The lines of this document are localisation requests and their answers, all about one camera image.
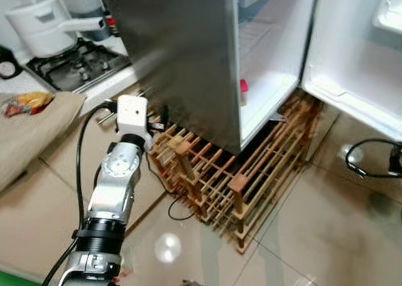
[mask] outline pot handle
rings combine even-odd
[[[96,18],[79,18],[79,19],[69,19],[60,23],[59,28],[64,32],[68,31],[90,31],[90,30],[101,30],[105,27],[103,17]]]
[[[35,18],[44,23],[53,20],[55,15],[53,14],[52,8],[43,8],[41,11],[35,14]]]

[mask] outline refrigerator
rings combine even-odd
[[[160,55],[147,96],[234,154],[297,87],[402,141],[402,0],[104,2],[134,68]]]

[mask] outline towel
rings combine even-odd
[[[0,104],[10,97],[0,94]],[[58,92],[41,113],[12,118],[0,115],[0,191],[70,126],[84,99],[81,94]]]

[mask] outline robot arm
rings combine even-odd
[[[75,232],[77,248],[68,257],[58,286],[113,286],[119,275],[120,250],[140,178],[139,165],[149,151],[148,101],[121,96],[117,100],[119,143],[102,161],[84,227]]]

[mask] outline pot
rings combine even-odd
[[[100,30],[102,17],[70,19],[59,0],[21,0],[6,11],[18,36],[38,58],[59,55],[77,42],[76,31]]]

